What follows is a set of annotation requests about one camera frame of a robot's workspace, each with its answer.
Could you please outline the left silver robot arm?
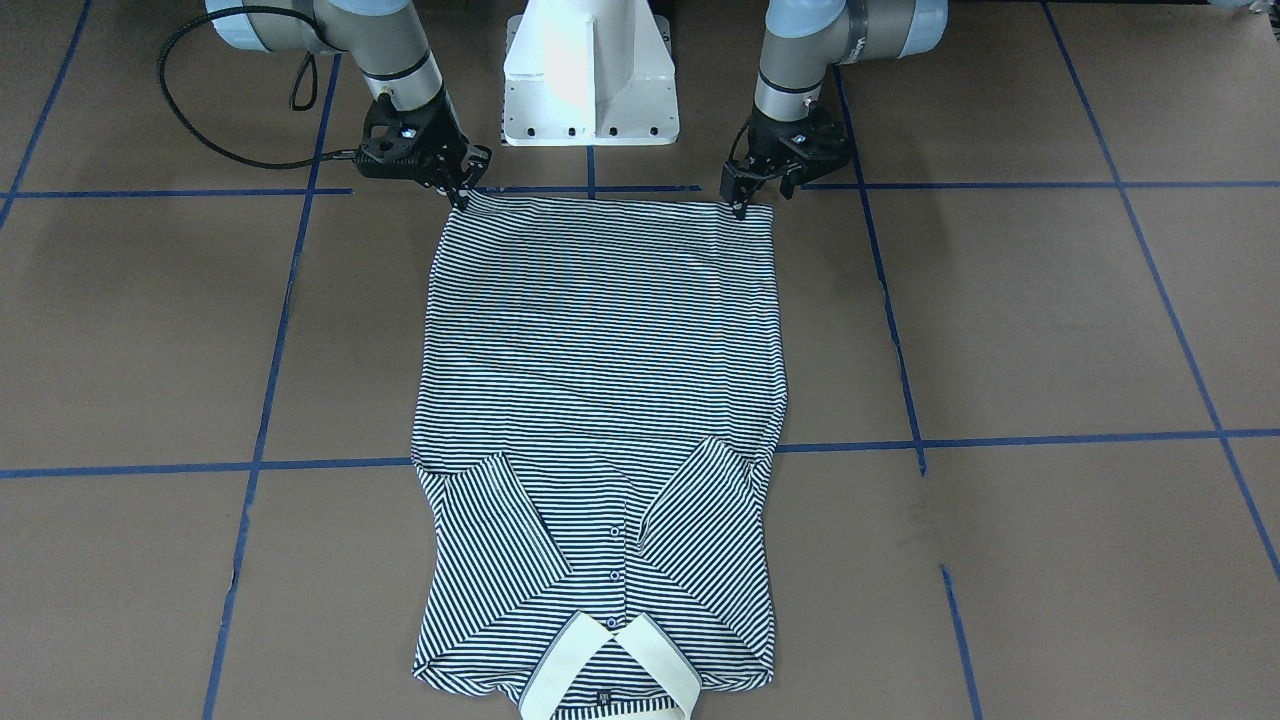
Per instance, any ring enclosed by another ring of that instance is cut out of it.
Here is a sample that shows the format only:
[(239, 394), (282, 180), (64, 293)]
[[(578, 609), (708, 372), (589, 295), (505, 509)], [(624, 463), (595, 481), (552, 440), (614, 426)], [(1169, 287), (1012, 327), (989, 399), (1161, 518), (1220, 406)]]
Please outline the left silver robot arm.
[(852, 142), (820, 106), (832, 67), (900, 59), (934, 49), (948, 23), (947, 1), (772, 1), (758, 63), (751, 114), (730, 149), (719, 195), (742, 220), (772, 181), (791, 199), (803, 184), (852, 160)]

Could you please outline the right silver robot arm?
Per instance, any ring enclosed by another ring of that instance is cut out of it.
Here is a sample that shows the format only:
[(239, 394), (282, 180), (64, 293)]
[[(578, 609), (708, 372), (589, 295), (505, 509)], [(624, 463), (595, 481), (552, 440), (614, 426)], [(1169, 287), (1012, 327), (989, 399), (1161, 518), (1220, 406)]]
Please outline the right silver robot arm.
[(346, 54), (372, 95), (360, 145), (340, 152), (361, 176), (434, 188), (467, 206), (492, 150), (460, 128), (411, 1), (206, 1), (218, 35), (260, 53)]

